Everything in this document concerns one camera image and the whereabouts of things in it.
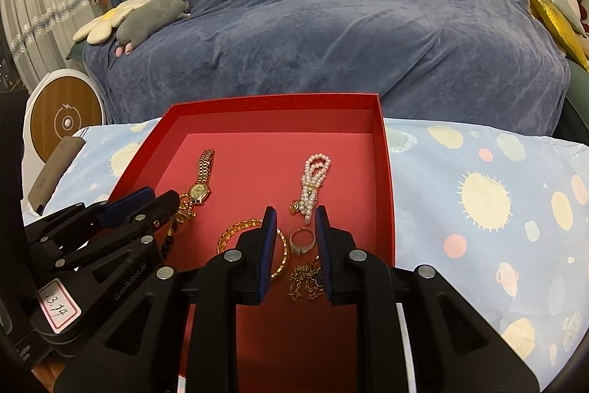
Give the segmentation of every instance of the pearl necklace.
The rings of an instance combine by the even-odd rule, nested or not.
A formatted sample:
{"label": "pearl necklace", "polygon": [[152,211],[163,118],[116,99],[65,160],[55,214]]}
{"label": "pearl necklace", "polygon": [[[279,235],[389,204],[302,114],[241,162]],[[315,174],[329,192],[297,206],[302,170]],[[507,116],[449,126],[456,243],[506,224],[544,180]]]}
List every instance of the pearl necklace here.
{"label": "pearl necklace", "polygon": [[[319,159],[322,159],[325,163],[311,163]],[[323,154],[311,155],[304,163],[304,174],[300,179],[303,189],[300,192],[300,199],[295,200],[290,206],[290,213],[301,212],[304,215],[305,225],[311,223],[311,214],[317,204],[317,193],[328,175],[329,164],[331,164],[331,159]]]}

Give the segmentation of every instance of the gold watch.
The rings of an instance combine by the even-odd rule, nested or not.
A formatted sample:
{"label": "gold watch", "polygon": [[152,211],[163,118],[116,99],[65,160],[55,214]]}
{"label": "gold watch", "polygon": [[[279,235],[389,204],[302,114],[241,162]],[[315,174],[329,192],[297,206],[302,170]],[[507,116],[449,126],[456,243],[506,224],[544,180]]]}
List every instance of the gold watch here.
{"label": "gold watch", "polygon": [[196,217],[193,207],[204,204],[211,190],[208,188],[208,182],[211,178],[211,168],[215,157],[214,150],[205,150],[198,161],[198,178],[196,183],[190,187],[188,193],[180,196],[180,207],[170,219],[170,228],[168,235],[177,233],[180,226]]}
{"label": "gold watch", "polygon": [[188,190],[188,196],[192,205],[202,205],[211,193],[208,183],[211,178],[211,168],[215,159],[214,150],[205,150],[198,161],[198,178],[196,183]]}

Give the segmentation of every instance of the blue gripper pad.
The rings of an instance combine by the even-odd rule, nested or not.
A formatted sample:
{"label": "blue gripper pad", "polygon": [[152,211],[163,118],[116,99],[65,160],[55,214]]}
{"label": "blue gripper pad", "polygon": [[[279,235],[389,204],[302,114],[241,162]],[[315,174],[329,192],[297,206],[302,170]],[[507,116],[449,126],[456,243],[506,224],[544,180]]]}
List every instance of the blue gripper pad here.
{"label": "blue gripper pad", "polygon": [[315,237],[317,239],[317,250],[319,251],[323,289],[328,302],[331,302],[334,297],[334,270],[328,249],[328,242],[331,241],[331,226],[329,225],[327,211],[323,205],[320,205],[315,210]]}
{"label": "blue gripper pad", "polygon": [[270,288],[270,270],[272,269],[272,258],[274,257],[276,228],[278,228],[276,210],[272,207],[267,207],[266,212],[264,213],[264,220],[261,225],[261,230],[264,234],[264,243],[261,249],[260,259],[258,261],[257,272],[257,296],[261,302],[264,301],[266,293]]}
{"label": "blue gripper pad", "polygon": [[133,212],[155,200],[155,192],[151,187],[144,187],[132,194],[117,200],[105,207],[101,223],[105,228],[117,228]]}

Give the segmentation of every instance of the silver ring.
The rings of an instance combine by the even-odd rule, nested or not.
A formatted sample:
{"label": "silver ring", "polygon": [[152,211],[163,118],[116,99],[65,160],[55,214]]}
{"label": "silver ring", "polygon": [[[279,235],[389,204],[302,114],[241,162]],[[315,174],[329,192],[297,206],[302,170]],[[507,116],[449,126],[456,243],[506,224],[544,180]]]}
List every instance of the silver ring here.
{"label": "silver ring", "polygon": [[[298,232],[302,232],[302,231],[310,232],[311,235],[313,236],[313,242],[311,242],[308,245],[302,245],[302,246],[295,245],[295,242],[293,242],[293,239]],[[313,230],[311,230],[308,227],[297,228],[292,234],[290,234],[290,238],[289,238],[290,250],[295,255],[301,256],[301,255],[307,253],[308,251],[310,251],[311,249],[313,249],[313,247],[315,246],[315,240],[316,240],[315,233]]]}

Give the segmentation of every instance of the watch face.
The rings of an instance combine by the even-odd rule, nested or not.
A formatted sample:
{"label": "watch face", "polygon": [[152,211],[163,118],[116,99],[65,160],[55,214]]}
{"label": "watch face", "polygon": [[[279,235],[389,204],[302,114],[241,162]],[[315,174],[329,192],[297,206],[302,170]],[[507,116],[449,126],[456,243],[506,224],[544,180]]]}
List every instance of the watch face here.
{"label": "watch face", "polygon": [[208,186],[207,184],[195,184],[190,188],[188,194],[193,201],[200,202],[207,196]]}

